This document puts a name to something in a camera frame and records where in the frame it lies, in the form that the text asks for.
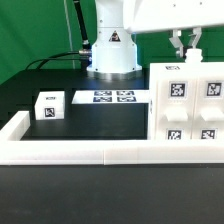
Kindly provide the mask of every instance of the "white box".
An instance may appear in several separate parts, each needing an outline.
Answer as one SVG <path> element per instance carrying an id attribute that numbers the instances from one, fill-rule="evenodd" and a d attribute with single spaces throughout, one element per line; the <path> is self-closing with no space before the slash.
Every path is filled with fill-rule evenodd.
<path id="1" fill-rule="evenodd" d="M 64 91 L 40 92 L 35 104 L 36 120 L 64 119 Z"/>
<path id="2" fill-rule="evenodd" d="M 224 138 L 224 63 L 200 63 L 192 139 Z"/>
<path id="3" fill-rule="evenodd" d="M 197 76 L 187 63 L 150 65 L 148 139 L 191 139 Z"/>

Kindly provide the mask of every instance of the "black tabletop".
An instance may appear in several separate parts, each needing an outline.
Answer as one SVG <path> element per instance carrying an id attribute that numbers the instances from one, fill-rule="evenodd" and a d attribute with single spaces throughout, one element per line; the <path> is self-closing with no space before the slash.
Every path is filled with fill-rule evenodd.
<path id="1" fill-rule="evenodd" d="M 77 90 L 147 89 L 146 74 L 106 82 L 79 70 L 22 71 L 0 86 L 0 125 L 29 110 L 23 140 L 145 139 L 146 104 L 71 101 Z M 66 94 L 64 121 L 36 121 L 39 92 L 55 90 Z M 221 224 L 223 187 L 223 164 L 0 166 L 0 223 Z"/>
<path id="2" fill-rule="evenodd" d="M 80 70 L 29 70 L 0 86 L 1 124 L 18 110 L 31 112 L 24 140 L 146 139 L 148 104 L 72 104 L 77 90 L 133 90 L 148 88 L 148 71 L 140 78 L 105 81 L 87 78 Z M 35 119 L 39 92 L 65 91 L 65 119 Z"/>

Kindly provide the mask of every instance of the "warning label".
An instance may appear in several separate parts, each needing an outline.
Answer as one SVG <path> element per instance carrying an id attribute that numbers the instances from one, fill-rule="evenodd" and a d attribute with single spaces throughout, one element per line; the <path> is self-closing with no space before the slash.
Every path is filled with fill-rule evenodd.
<path id="1" fill-rule="evenodd" d="M 112 34 L 112 36 L 110 37 L 110 42 L 121 42 L 118 34 L 117 34 L 117 31 L 115 30 Z"/>

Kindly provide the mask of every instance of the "green backdrop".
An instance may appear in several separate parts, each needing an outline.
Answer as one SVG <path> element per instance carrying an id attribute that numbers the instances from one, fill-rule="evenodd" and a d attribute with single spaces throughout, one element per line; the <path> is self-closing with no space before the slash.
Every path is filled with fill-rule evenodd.
<path id="1" fill-rule="evenodd" d="M 91 43 L 96 40 L 94 0 L 81 0 Z M 81 35 L 73 1 L 67 0 L 74 50 L 81 48 Z M 182 40 L 187 42 L 188 32 Z M 181 61 L 168 40 L 168 33 L 136 36 L 138 60 L 143 67 L 151 62 Z M 204 61 L 224 60 L 224 28 L 203 29 L 199 47 Z M 0 0 L 0 83 L 36 59 L 70 51 L 64 0 Z M 47 68 L 72 68 L 71 62 L 51 62 Z"/>

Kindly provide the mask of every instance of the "black cable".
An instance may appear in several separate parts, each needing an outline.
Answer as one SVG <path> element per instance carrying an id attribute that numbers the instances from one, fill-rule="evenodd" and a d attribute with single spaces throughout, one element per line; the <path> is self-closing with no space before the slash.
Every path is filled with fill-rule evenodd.
<path id="1" fill-rule="evenodd" d="M 86 32 L 86 26 L 85 22 L 83 19 L 83 14 L 82 14 L 82 8 L 80 4 L 80 0 L 73 0 L 73 3 L 75 5 L 77 17 L 78 17 L 78 22 L 79 22 L 79 28 L 81 31 L 81 36 L 82 36 L 82 46 L 83 49 L 91 49 L 88 37 L 87 37 L 87 32 Z"/>
<path id="2" fill-rule="evenodd" d="M 29 67 L 37 62 L 40 62 L 40 61 L 46 61 L 49 62 L 49 61 L 81 61 L 81 60 L 88 60 L 87 58 L 44 58 L 44 59 L 38 59 L 38 60 L 35 60 L 33 62 L 31 62 L 30 64 L 28 64 L 26 66 L 26 69 L 25 70 L 28 70 Z"/>
<path id="3" fill-rule="evenodd" d="M 75 55 L 75 54 L 79 54 L 78 51 L 71 51 L 71 52 L 65 52 L 65 53 L 61 53 L 61 54 L 55 54 L 52 55 L 49 58 L 44 59 L 38 66 L 36 69 L 40 69 L 41 67 L 43 67 L 43 65 L 45 65 L 49 60 L 51 60 L 52 58 L 59 58 L 59 57 L 64 57 L 64 56 L 68 56 L 68 55 Z"/>

